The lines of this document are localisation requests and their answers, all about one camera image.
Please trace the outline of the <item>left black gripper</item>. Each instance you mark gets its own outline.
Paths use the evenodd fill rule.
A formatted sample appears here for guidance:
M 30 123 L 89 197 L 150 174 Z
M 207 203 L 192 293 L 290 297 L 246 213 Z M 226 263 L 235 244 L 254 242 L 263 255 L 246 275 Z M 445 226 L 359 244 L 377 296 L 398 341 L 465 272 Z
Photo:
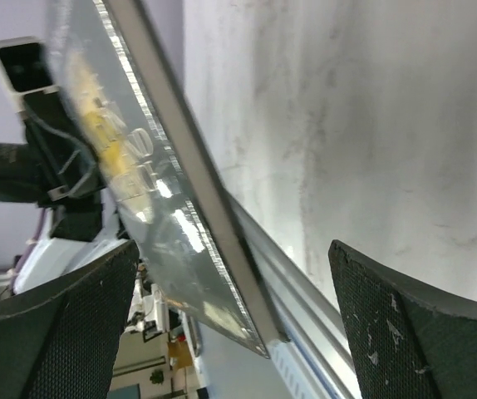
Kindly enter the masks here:
M 0 142 L 0 202 L 73 207 L 105 188 L 94 150 L 59 93 L 22 97 L 28 144 Z

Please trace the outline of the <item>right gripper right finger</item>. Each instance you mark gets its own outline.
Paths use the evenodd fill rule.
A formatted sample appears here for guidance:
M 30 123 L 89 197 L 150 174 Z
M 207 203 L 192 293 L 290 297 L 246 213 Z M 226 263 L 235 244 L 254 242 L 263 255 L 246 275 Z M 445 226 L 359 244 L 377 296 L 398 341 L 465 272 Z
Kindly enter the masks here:
M 332 280 L 364 398 L 477 398 L 477 302 L 339 240 Z

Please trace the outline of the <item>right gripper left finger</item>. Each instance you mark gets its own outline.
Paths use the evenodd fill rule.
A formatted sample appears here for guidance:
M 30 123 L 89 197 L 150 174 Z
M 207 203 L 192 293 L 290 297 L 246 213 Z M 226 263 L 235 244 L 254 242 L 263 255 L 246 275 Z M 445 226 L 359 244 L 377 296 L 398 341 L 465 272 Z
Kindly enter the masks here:
M 105 398 L 135 286 L 128 241 L 0 301 L 0 398 Z

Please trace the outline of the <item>black Moon and Sixpence book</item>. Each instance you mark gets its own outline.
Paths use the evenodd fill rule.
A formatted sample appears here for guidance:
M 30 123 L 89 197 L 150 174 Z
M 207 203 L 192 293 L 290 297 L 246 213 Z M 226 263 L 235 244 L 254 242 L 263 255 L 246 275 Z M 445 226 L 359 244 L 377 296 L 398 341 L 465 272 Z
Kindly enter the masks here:
M 49 2 L 47 63 L 166 300 L 266 357 L 283 323 L 143 2 Z

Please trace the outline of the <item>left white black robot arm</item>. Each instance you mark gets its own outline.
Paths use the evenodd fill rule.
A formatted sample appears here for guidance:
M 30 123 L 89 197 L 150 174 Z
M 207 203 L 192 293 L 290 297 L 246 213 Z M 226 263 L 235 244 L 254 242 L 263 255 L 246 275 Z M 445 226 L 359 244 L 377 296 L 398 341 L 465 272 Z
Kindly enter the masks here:
M 9 292 L 19 294 L 81 268 L 128 235 L 118 214 L 103 218 L 106 185 L 99 161 L 58 91 L 15 91 L 10 97 L 25 141 L 0 142 L 0 202 L 34 204 L 41 211 L 34 235 L 7 271 Z

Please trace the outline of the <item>aluminium mounting rail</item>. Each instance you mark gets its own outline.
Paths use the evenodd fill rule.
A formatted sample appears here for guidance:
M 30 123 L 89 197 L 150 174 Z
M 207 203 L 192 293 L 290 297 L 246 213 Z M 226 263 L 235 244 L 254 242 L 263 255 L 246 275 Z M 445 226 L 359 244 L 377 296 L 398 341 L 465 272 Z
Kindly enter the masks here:
M 331 398 L 360 398 L 340 314 L 239 202 L 232 199 L 231 204 L 259 258 L 288 342 L 296 345 Z

